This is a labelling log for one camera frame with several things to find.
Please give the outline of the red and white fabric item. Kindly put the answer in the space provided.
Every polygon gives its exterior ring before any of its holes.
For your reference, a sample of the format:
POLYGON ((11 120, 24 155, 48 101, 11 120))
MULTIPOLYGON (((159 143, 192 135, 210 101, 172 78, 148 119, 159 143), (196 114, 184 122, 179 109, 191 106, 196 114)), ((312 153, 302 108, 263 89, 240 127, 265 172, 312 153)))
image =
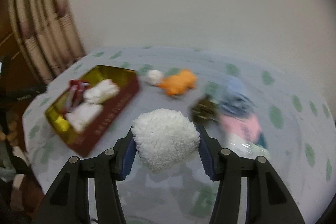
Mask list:
POLYGON ((70 80, 68 97, 63 105, 62 114, 72 112, 83 101, 83 95, 90 88, 90 84, 82 80, 70 80))

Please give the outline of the white knitted cloth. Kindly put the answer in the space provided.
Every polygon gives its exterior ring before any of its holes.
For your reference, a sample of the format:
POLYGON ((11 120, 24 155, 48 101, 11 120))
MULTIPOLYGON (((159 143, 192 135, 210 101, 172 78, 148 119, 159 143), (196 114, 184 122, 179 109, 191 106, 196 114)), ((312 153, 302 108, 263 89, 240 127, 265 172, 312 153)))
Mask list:
POLYGON ((102 112, 103 103, 115 97, 120 88, 111 79, 104 79, 84 92, 83 101, 72 112, 64 115, 77 133, 84 132, 102 112))

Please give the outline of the pink wet wipes pack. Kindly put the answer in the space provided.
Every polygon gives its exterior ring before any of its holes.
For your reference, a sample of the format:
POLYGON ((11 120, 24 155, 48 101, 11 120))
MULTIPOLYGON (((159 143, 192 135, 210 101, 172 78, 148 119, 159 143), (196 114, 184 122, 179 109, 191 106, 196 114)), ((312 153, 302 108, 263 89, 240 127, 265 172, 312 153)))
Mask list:
POLYGON ((224 134, 224 148, 229 148, 238 156, 247 159, 255 159, 258 156, 270 158, 263 131, 255 114, 247 118, 221 114, 219 127, 224 134))

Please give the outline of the blue towel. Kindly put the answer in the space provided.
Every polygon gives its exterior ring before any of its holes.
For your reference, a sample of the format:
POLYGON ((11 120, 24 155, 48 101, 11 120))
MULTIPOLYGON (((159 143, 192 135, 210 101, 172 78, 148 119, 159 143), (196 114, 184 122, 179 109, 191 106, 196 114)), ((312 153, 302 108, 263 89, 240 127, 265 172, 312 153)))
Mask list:
POLYGON ((239 78, 231 76, 227 79, 219 101, 219 110, 224 115, 237 118, 247 118, 254 112, 254 104, 239 78))

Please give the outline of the fluffy white plush ball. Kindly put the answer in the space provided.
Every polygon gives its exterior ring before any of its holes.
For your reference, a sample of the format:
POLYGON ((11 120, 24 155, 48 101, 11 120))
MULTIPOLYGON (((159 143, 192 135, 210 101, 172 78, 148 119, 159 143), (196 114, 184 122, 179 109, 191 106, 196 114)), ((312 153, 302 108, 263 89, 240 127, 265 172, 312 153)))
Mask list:
POLYGON ((139 158, 154 173, 189 161, 200 144, 193 122, 176 110, 142 113, 133 121, 131 131, 139 158))

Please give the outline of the orange plush toy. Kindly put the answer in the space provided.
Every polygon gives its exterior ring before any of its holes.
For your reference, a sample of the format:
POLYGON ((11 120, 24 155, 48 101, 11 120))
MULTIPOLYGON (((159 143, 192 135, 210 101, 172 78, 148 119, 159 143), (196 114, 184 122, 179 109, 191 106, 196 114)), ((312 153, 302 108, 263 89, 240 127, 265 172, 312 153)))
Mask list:
POLYGON ((181 69, 177 75, 171 75, 162 79, 157 84, 157 87, 161 88, 168 96, 180 96, 187 90, 194 89, 197 80, 197 76, 189 69, 181 69))

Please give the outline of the dark wooden door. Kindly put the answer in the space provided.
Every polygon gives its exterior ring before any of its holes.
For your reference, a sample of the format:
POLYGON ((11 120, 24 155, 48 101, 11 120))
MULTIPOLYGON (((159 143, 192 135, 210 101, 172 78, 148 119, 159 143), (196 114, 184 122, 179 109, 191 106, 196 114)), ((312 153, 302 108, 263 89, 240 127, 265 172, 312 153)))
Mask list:
POLYGON ((10 23, 8 0, 1 0, 1 56, 9 62, 5 65, 4 87, 7 92, 27 89, 38 84, 15 39, 10 23))

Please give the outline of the red gold toffee tin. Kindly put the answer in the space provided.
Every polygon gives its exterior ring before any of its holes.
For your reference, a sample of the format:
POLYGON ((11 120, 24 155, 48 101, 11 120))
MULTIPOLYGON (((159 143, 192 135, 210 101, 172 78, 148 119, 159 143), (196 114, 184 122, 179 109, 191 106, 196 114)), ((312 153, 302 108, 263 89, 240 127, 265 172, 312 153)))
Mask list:
POLYGON ((96 65, 80 77, 80 80, 91 86, 105 79, 112 80, 120 91, 116 96, 102 103, 101 114, 86 126, 83 133, 78 133, 65 119, 63 106, 68 97, 68 90, 65 90, 45 111, 46 120, 56 135, 82 157, 89 155, 108 127, 139 92, 137 72, 131 69, 96 65))

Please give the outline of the beige patterned curtain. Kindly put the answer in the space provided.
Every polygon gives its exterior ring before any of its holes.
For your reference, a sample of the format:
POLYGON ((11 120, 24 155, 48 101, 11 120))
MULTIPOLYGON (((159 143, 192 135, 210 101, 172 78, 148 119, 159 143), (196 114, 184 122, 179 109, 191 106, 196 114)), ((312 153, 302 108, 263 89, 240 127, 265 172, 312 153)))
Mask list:
POLYGON ((46 84, 85 56, 68 0, 9 0, 14 37, 33 75, 46 84))

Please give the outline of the small white pompom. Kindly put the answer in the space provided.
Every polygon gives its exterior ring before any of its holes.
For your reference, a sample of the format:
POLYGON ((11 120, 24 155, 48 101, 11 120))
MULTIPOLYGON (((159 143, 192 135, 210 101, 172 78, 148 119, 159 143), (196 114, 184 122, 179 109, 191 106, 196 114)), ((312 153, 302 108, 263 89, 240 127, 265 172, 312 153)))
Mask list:
POLYGON ((163 79, 163 72, 159 70, 148 70, 145 76, 145 80, 151 86, 157 86, 163 79))

